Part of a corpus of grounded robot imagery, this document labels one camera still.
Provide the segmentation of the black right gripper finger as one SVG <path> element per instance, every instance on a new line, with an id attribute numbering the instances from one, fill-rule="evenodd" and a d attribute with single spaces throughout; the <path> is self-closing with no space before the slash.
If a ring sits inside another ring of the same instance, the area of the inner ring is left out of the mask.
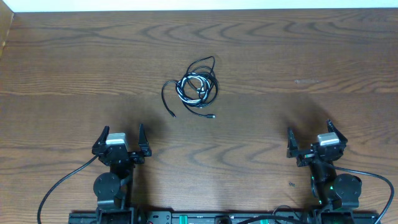
<path id="1" fill-rule="evenodd" d="M 340 140 L 340 142 L 346 144 L 348 142 L 347 138 L 335 127 L 330 119 L 326 121 L 326 125 L 329 133 L 335 133 Z"/>
<path id="2" fill-rule="evenodd" d="M 287 138 L 288 138 L 288 145 L 287 145 L 287 157 L 297 157 L 299 153 L 299 146 L 295 139 L 294 133 L 291 128 L 287 128 Z"/>

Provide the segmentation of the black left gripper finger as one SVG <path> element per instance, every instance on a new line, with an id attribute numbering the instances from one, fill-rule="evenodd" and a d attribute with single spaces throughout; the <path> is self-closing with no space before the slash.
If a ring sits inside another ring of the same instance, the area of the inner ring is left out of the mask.
<path id="1" fill-rule="evenodd" d="M 109 135 L 109 126 L 103 128 L 102 133 L 93 144 L 93 152 L 105 152 L 106 150 L 106 140 Z"/>
<path id="2" fill-rule="evenodd" d="M 139 141 L 138 145 L 143 153 L 144 157 L 150 157 L 152 155 L 152 150 L 149 147 L 149 142 L 147 141 L 146 134 L 144 131 L 144 125 L 139 125 Z"/>

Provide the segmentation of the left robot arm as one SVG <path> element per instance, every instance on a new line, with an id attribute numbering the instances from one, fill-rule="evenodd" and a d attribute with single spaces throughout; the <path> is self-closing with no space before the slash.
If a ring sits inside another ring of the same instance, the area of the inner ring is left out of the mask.
<path id="1" fill-rule="evenodd" d="M 126 134 L 111 134 L 109 126 L 92 146 L 92 154 L 109 167 L 109 172 L 99 175 L 93 184 L 97 223 L 139 223 L 137 209 L 129 204 L 127 196 L 135 166 L 152 155 L 143 124 L 139 125 L 138 146 L 138 151 L 128 151 Z"/>

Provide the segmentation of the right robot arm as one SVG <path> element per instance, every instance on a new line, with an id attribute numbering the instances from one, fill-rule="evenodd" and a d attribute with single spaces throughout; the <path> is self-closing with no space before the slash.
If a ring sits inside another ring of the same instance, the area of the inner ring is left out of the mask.
<path id="1" fill-rule="evenodd" d="M 343 156 L 348 140 L 326 122 L 328 132 L 319 134 L 310 149 L 301 150 L 292 128 L 287 129 L 287 157 L 296 158 L 297 166 L 310 168 L 311 188 L 320 202 L 303 214 L 309 223 L 354 223 L 353 210 L 359 207 L 362 181 L 351 174 L 337 174 L 333 163 Z"/>

